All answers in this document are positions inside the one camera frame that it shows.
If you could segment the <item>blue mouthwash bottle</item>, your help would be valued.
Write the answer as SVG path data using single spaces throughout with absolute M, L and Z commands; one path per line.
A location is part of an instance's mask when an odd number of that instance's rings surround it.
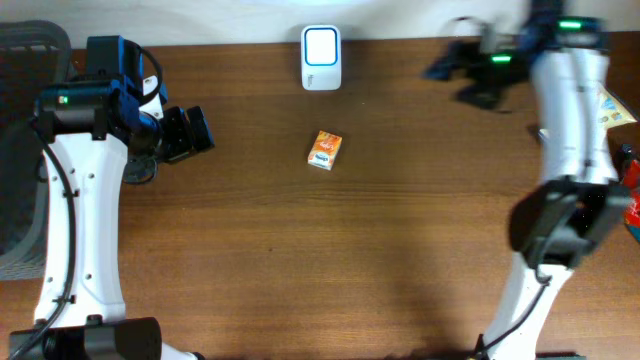
M 626 222 L 625 226 L 629 233 L 637 240 L 640 241 L 640 227 Z

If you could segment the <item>white barcode scanner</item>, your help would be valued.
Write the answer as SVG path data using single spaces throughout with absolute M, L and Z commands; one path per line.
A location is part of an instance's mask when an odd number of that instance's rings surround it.
M 300 34 L 301 83 L 307 91 L 334 91 L 342 84 L 341 32 L 334 25 L 309 25 Z

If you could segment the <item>yellow chips bag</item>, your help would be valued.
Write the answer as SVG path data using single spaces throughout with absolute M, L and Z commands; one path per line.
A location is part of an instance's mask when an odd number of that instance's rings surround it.
M 637 116 L 623 103 L 623 101 L 610 92 L 603 84 L 598 88 L 597 123 L 605 131 L 637 123 Z

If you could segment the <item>small orange box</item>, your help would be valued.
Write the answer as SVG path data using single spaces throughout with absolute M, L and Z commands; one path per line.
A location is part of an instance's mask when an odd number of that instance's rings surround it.
M 307 156 L 307 163 L 330 171 L 335 164 L 342 142 L 341 136 L 320 131 Z

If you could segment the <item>orange red snack bag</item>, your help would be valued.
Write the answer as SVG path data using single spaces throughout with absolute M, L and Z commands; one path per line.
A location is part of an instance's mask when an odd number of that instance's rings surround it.
M 634 160 L 622 179 L 622 184 L 630 190 L 631 202 L 625 213 L 625 223 L 639 226 L 639 161 Z

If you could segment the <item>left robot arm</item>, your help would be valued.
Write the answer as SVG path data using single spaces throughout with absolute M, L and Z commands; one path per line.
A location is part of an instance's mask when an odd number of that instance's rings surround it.
M 43 90 L 31 127 L 48 182 L 44 282 L 29 330 L 11 333 L 13 359 L 181 359 L 152 317 L 130 319 L 118 269 L 123 184 L 153 180 L 162 163 L 210 150 L 201 108 L 167 106 L 153 55 L 120 36 L 87 41 L 86 71 Z

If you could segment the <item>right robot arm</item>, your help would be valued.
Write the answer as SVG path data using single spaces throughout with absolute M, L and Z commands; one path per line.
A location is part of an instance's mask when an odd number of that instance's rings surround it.
M 553 303 L 583 259 L 631 204 L 599 121 L 608 66 L 602 20 L 571 16 L 561 1 L 534 1 L 519 32 L 500 39 L 490 23 L 479 40 L 454 41 L 425 71 L 447 81 L 462 72 L 460 102 L 493 110 L 509 86 L 529 81 L 547 132 L 536 189 L 510 214 L 511 271 L 475 359 L 533 359 Z

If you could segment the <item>grey plastic mesh basket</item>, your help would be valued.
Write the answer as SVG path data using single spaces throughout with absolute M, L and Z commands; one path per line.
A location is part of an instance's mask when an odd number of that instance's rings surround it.
M 41 278 L 46 262 L 47 170 L 30 126 L 36 98 L 69 73 L 67 33 L 46 20 L 1 24 L 1 280 Z

